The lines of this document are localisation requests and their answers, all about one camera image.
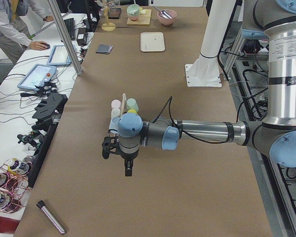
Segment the person's hand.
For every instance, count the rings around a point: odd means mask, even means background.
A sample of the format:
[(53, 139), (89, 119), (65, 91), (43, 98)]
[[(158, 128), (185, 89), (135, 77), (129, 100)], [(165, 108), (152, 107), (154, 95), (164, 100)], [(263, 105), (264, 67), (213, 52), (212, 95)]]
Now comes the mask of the person's hand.
[(32, 50), (46, 50), (45, 46), (42, 45), (42, 43), (46, 43), (44, 41), (32, 41), (29, 44), (29, 48)]

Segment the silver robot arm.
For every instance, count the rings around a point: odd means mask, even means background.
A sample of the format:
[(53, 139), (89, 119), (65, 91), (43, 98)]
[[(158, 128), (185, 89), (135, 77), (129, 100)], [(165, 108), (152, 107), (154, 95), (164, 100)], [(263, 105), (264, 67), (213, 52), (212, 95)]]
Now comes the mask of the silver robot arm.
[(146, 122), (134, 113), (118, 121), (116, 152), (132, 175), (139, 147), (174, 150), (181, 138), (205, 143), (234, 142), (255, 148), (272, 161), (296, 167), (296, 0), (244, 1), (244, 30), (261, 30), (269, 39), (268, 112), (261, 122), (204, 122), (162, 119)]

